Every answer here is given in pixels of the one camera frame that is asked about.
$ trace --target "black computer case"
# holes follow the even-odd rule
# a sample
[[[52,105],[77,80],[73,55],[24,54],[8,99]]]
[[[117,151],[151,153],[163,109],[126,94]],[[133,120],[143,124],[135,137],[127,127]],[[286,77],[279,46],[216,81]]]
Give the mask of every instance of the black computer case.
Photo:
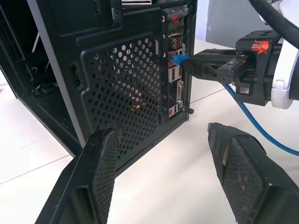
[[[73,156],[122,129],[116,175],[189,119],[196,0],[3,0],[0,66],[16,97]]]

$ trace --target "white floor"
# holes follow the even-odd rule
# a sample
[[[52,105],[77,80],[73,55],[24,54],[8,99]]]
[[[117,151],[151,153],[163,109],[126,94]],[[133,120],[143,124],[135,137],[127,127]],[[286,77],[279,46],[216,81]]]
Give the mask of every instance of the white floor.
[[[196,46],[195,53],[219,47],[200,41]],[[0,223],[32,224],[72,158],[7,86],[0,89]],[[208,146],[209,122],[256,136],[268,156],[299,184],[299,158],[261,136],[222,89],[218,83],[193,79],[195,113],[116,179],[108,224],[235,223]],[[286,111],[270,103],[248,108],[269,134],[298,148],[299,103]]]

